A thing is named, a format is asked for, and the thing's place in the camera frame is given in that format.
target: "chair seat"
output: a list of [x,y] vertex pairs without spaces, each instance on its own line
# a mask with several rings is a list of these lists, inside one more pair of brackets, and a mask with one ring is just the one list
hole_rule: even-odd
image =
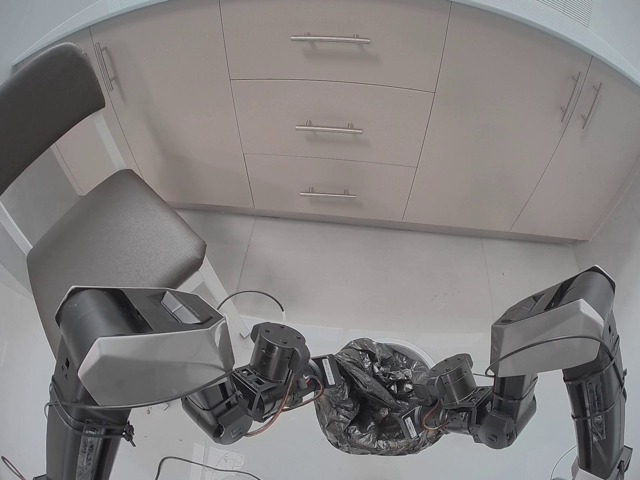
[[82,199],[27,256],[40,320],[54,352],[54,316],[69,288],[178,288],[201,267],[206,244],[132,170],[117,171]]

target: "beige cabinet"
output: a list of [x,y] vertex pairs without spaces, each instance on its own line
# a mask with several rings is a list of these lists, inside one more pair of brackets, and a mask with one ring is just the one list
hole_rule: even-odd
[[418,164],[433,94],[309,80],[234,80],[245,153]]
[[326,158],[245,155],[261,210],[402,220],[415,169]]
[[346,81],[432,92],[451,3],[220,0],[220,5],[232,79]]
[[640,88],[597,59],[569,126],[512,231],[590,239],[640,155]]
[[404,220],[508,231],[562,137],[572,76],[590,59],[522,23],[452,4]]
[[[104,120],[109,127],[109,131],[115,140],[127,167],[133,169],[138,174],[140,171],[131,154],[129,144],[122,133],[120,123],[113,110],[113,105],[109,99],[108,91],[100,77],[97,58],[93,51],[93,43],[89,28],[75,32],[57,43],[71,42],[84,50],[91,60],[93,69],[98,74],[100,87],[104,94],[105,107],[102,110]],[[82,122],[76,124],[69,132],[63,135],[53,146],[53,153],[56,155],[60,167],[69,178],[71,185],[80,195],[84,195],[94,188],[98,183],[108,178],[115,172],[107,151],[105,150],[98,132],[93,125],[92,117],[87,117]]]
[[169,202],[252,207],[218,0],[172,0],[91,33],[147,183]]

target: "trash bag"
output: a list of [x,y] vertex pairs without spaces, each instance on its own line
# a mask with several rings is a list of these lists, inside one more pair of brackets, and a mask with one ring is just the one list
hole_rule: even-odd
[[414,384],[426,384],[429,367],[384,343],[359,338],[335,355],[344,381],[316,400],[316,416],[329,442],[346,453],[408,455],[436,443],[441,431],[407,439],[400,416],[420,405]]

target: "cabinet door handle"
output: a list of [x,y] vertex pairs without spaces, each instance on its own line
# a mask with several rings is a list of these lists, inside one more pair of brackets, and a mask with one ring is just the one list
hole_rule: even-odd
[[562,112],[561,123],[566,122],[566,120],[571,116],[573,110],[573,103],[575,102],[576,97],[578,96],[579,89],[582,85],[582,80],[584,79],[584,74],[582,71],[578,73],[578,76],[573,75],[573,79],[575,80],[575,85],[573,86],[573,91],[571,92],[571,97],[569,98],[569,103],[566,104],[566,107],[560,107]]
[[331,192],[316,192],[313,187],[309,187],[307,192],[300,192],[302,197],[331,197],[333,199],[356,199],[355,194],[349,194],[347,189],[342,194]]
[[104,62],[104,52],[107,50],[106,46],[100,46],[100,43],[93,44],[93,48],[95,50],[95,56],[98,57],[98,68],[100,68],[100,74],[102,75],[102,80],[104,80],[104,84],[107,86],[107,91],[113,91],[112,82],[116,80],[115,76],[110,76],[107,71],[107,64]]
[[582,125],[583,130],[587,130],[587,126],[589,126],[589,122],[593,117],[593,112],[596,110],[596,105],[598,104],[598,100],[600,99],[600,95],[602,94],[602,82],[600,82],[600,85],[594,85],[593,88],[596,89],[596,96],[593,99],[593,103],[591,104],[589,113],[587,115],[582,114],[582,119],[584,119],[584,124]]
[[313,126],[310,120],[307,121],[307,124],[296,124],[296,130],[302,132],[362,133],[360,128],[353,127],[353,123],[349,123],[347,128],[338,128],[334,126]]
[[353,37],[349,36],[312,36],[309,32],[304,36],[291,36],[292,41],[313,41],[313,42],[329,42],[329,43],[356,43],[356,44],[370,44],[371,39],[367,37],[360,37],[357,34]]

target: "chair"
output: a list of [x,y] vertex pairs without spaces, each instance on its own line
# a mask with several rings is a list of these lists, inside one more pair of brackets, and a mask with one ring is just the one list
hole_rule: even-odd
[[[27,254],[33,297],[54,352],[54,314],[73,285],[166,287],[193,291],[204,282],[227,296],[205,256],[206,244],[134,171],[126,169],[101,109],[105,101],[78,46],[54,46],[0,86],[0,195],[62,135],[91,116],[117,171],[63,215],[33,246],[0,202],[0,223]],[[222,308],[246,337],[235,306]]]

